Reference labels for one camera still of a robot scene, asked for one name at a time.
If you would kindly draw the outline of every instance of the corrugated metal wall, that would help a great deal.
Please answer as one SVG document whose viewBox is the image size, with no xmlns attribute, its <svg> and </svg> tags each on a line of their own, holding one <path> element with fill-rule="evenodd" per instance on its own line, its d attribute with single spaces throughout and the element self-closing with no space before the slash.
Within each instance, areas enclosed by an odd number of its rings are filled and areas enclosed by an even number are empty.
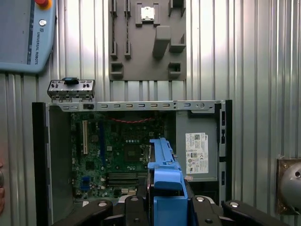
<svg viewBox="0 0 301 226">
<path fill-rule="evenodd" d="M 188 0 L 184 82 L 110 82 L 107 8 L 60 0 L 45 72 L 0 74 L 0 224 L 35 225 L 31 102 L 48 102 L 49 81 L 65 76 L 96 79 L 97 101 L 233 99 L 233 198 L 275 215 L 275 160 L 301 157 L 299 0 Z"/>
</svg>

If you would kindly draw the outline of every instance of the metal hinge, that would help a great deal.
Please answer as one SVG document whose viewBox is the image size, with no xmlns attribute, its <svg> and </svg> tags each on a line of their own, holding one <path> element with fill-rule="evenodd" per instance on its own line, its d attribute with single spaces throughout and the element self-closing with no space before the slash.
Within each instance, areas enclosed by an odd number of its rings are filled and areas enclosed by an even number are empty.
<svg viewBox="0 0 301 226">
<path fill-rule="evenodd" d="M 52 80 L 47 93 L 52 102 L 89 102 L 95 95 L 95 80 Z"/>
</svg>

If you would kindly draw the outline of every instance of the black latch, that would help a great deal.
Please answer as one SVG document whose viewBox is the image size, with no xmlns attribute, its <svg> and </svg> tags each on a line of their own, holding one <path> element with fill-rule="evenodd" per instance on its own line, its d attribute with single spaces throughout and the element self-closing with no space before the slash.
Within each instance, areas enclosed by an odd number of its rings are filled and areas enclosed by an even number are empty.
<svg viewBox="0 0 301 226">
<path fill-rule="evenodd" d="M 65 85 L 77 85 L 79 84 L 79 79 L 78 78 L 63 78 Z"/>
</svg>

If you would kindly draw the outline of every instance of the red emergency stop button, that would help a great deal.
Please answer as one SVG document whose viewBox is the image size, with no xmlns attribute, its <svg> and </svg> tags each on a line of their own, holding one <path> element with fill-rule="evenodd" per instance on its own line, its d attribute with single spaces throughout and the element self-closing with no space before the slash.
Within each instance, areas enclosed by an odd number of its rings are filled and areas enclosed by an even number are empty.
<svg viewBox="0 0 301 226">
<path fill-rule="evenodd" d="M 49 0 L 34 0 L 34 1 L 43 8 L 49 6 Z"/>
</svg>

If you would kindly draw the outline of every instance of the expansion slot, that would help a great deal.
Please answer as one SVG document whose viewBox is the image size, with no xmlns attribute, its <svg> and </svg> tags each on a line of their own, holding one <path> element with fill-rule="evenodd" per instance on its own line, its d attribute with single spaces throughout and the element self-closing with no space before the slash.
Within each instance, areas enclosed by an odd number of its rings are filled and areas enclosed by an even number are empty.
<svg viewBox="0 0 301 226">
<path fill-rule="evenodd" d="M 88 121 L 83 122 L 83 151 L 84 154 L 88 154 Z"/>
</svg>

